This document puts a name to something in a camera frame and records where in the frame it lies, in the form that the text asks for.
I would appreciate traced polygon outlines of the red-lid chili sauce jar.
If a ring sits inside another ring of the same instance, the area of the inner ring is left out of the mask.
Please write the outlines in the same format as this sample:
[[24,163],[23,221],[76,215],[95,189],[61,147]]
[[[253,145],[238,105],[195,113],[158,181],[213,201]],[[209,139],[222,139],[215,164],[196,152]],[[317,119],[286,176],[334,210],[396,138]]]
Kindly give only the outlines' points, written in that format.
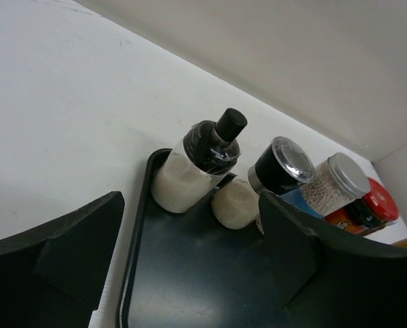
[[368,181],[369,193],[325,216],[324,220],[359,236],[367,236],[394,224],[399,217],[394,199],[377,180],[369,177]]

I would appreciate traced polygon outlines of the blue-label silver-lid bead jar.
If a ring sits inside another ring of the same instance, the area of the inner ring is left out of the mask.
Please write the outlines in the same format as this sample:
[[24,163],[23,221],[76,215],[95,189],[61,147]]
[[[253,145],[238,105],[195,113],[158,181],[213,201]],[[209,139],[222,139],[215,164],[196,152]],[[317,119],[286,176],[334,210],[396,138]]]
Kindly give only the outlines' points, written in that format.
[[316,168],[313,182],[282,196],[287,203],[322,219],[370,192],[368,177],[348,155],[336,153]]

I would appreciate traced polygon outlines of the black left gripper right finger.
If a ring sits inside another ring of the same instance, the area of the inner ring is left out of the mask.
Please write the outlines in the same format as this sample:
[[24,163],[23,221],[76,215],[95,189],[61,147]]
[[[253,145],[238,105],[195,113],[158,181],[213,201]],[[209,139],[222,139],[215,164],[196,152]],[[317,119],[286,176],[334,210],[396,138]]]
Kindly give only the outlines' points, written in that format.
[[346,232],[269,192],[259,213],[292,327],[407,327],[407,248]]

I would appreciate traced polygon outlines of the clear-cap salt grinder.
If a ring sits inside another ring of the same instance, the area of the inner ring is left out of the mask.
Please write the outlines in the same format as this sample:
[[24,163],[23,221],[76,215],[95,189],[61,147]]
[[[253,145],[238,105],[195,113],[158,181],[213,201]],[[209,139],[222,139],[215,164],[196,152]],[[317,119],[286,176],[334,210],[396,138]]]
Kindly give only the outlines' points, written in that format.
[[214,194],[211,209],[226,228],[243,229],[259,216],[263,192],[285,195],[314,179],[315,167],[307,153],[291,139],[275,137],[254,165]]

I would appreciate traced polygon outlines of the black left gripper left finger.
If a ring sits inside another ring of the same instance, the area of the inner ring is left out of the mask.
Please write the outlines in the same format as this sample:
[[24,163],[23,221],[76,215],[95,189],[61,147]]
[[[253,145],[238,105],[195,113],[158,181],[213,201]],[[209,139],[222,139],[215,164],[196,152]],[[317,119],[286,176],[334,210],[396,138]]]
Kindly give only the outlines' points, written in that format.
[[0,240],[0,327],[87,327],[98,309],[125,201],[112,191]]

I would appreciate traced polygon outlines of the black-cap salt bottle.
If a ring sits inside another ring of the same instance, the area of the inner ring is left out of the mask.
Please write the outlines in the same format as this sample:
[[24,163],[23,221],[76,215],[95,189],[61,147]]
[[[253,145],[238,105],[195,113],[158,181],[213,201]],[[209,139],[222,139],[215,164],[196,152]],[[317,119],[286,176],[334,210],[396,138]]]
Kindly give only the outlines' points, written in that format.
[[216,122],[193,125],[155,173],[154,201],[175,214],[198,203],[236,165],[241,153],[236,138],[247,124],[241,112],[228,108]]

